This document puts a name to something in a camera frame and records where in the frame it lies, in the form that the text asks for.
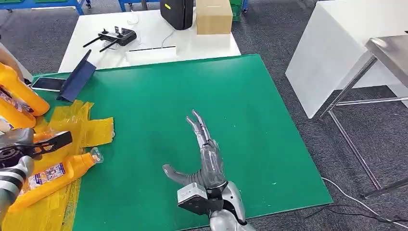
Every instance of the yellow plastic wrap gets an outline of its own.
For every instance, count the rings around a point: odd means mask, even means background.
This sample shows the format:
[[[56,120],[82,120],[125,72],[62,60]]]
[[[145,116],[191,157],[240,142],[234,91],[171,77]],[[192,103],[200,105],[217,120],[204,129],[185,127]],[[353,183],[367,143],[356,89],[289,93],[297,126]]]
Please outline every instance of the yellow plastic wrap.
[[[34,164],[34,173],[62,162],[67,155],[83,153],[83,147],[97,146],[112,142],[114,136],[113,118],[89,120],[93,103],[75,100],[71,106],[61,106],[47,124],[37,119],[35,140],[49,138],[59,131],[71,131],[73,142],[55,152],[42,155]],[[39,200],[35,204],[16,212],[6,214],[3,231],[71,231],[79,196],[80,179]]]

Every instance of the green mat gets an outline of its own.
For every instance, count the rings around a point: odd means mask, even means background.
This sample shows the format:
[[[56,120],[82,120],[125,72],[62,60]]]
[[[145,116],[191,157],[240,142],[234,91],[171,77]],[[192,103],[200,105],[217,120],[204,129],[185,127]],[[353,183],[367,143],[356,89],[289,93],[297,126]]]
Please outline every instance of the green mat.
[[[55,92],[37,92],[52,107],[67,105]],[[208,224],[177,207],[181,186],[162,171],[163,164],[186,173],[200,168],[185,120],[193,108],[220,146],[247,217],[332,202],[259,55],[98,70],[78,99],[95,103],[91,119],[113,116],[116,136],[100,146],[105,162],[82,178],[74,231]]]

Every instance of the robotic hand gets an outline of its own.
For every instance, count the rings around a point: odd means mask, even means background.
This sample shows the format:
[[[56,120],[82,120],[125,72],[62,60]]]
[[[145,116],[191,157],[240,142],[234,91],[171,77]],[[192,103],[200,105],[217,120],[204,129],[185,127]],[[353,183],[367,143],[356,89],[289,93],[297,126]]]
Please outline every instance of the robotic hand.
[[[203,119],[194,110],[198,122],[187,117],[200,146],[201,169],[194,174],[180,173],[170,165],[163,171],[172,180],[184,185],[177,191],[178,206],[198,215],[207,214],[213,231],[255,231],[245,220],[245,209],[238,188],[227,181],[219,147]]]
[[[0,136],[0,224],[31,176],[34,159],[72,142],[69,131],[38,143],[34,143],[33,139],[34,131],[31,128],[12,130]]]

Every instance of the robot finger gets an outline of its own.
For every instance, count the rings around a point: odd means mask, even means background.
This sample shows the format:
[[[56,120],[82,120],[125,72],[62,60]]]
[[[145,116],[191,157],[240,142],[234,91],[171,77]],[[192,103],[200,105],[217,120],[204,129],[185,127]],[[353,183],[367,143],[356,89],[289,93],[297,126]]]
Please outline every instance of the robot finger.
[[[202,131],[202,134],[204,135],[205,142],[210,141],[210,139],[211,139],[210,132],[208,131],[204,120],[201,118],[201,116],[194,109],[192,110],[192,113],[197,118],[198,122],[200,123],[200,130]]]
[[[200,148],[202,148],[203,145],[206,143],[206,141],[204,140],[204,138],[203,138],[203,136],[201,134],[200,126],[198,126],[189,117],[186,117],[186,120],[192,126],[192,129],[194,130],[195,136],[197,137],[198,145],[200,146]]]

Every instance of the gray carpet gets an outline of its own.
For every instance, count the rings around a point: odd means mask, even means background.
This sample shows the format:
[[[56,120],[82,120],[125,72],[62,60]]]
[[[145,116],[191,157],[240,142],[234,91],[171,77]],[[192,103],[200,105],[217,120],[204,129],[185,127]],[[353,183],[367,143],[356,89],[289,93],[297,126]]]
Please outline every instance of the gray carpet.
[[[233,24],[233,34],[242,54],[259,53],[262,56],[321,175],[336,182],[353,197],[372,190],[369,178],[331,119],[308,119],[284,73],[316,1],[249,1],[249,11],[242,15],[241,22]],[[90,10],[84,8],[85,13],[120,11],[115,0],[99,0],[92,6]],[[149,8],[157,9],[157,3],[149,4]],[[139,9],[140,6],[134,6],[134,10]],[[72,9],[15,10],[11,15],[0,11],[1,42],[30,72],[56,72],[77,18]],[[393,96],[387,87],[381,86],[353,90],[346,99]],[[402,103],[383,103],[335,111],[381,184],[408,177],[408,108]],[[335,202],[356,205],[332,185],[327,186]],[[364,202],[384,216],[408,218],[407,201],[408,190],[404,189]],[[249,222],[259,231],[403,230],[370,218],[337,215],[329,211],[303,218],[317,209],[253,218]],[[338,211],[357,212],[353,209]]]

